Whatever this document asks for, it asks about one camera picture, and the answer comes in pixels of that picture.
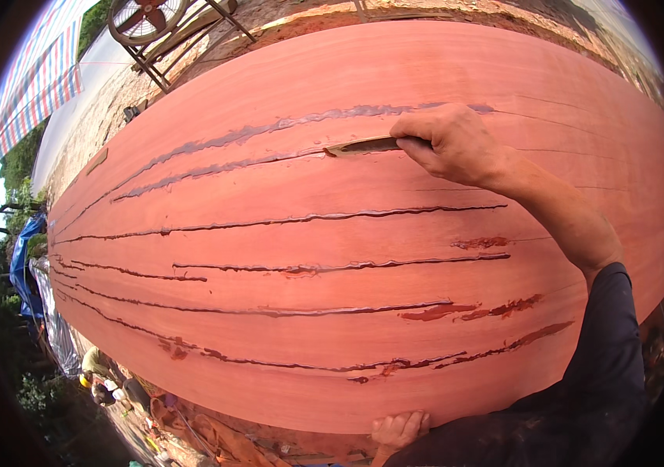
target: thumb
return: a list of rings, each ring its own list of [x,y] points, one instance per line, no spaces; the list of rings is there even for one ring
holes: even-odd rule
[[[433,152],[430,141],[412,136],[401,137],[397,138],[397,146],[429,172],[429,167],[434,167],[438,161],[438,156]]]

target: putty knife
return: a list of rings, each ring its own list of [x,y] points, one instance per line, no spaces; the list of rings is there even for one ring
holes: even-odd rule
[[[421,138],[414,139],[420,140],[430,146],[430,141]],[[324,152],[330,157],[337,157],[339,155],[378,153],[380,151],[393,151],[395,149],[399,149],[399,146],[397,146],[397,138],[384,135],[335,144],[334,146],[325,147]]]

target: wooden slab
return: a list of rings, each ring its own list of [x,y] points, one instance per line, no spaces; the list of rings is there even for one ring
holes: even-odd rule
[[[51,210],[60,311],[159,387],[293,430],[440,425],[551,385],[586,290],[540,224],[402,151],[322,151],[444,102],[605,212],[643,320],[664,296],[664,113],[575,52],[441,22],[286,40],[161,99]]]

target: black sleeve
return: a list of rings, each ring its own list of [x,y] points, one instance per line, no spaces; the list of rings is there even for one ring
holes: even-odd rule
[[[607,399],[644,391],[644,360],[632,285],[625,266],[612,263],[594,279],[579,343],[563,375],[572,393]]]
[[[561,381],[508,409],[441,425],[386,467],[608,465],[635,434],[645,402],[632,285],[613,263],[594,280]]]

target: blue tarp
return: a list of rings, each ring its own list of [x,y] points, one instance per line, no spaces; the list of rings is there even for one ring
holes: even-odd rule
[[[41,297],[30,293],[30,286],[33,281],[30,274],[26,274],[25,259],[28,251],[28,239],[36,235],[46,224],[46,214],[37,212],[28,219],[25,227],[20,231],[18,240],[15,242],[15,249],[12,251],[12,261],[9,264],[9,281],[18,291],[23,304],[20,306],[20,314],[24,316],[34,316],[35,318],[44,317],[44,307],[41,303]]]

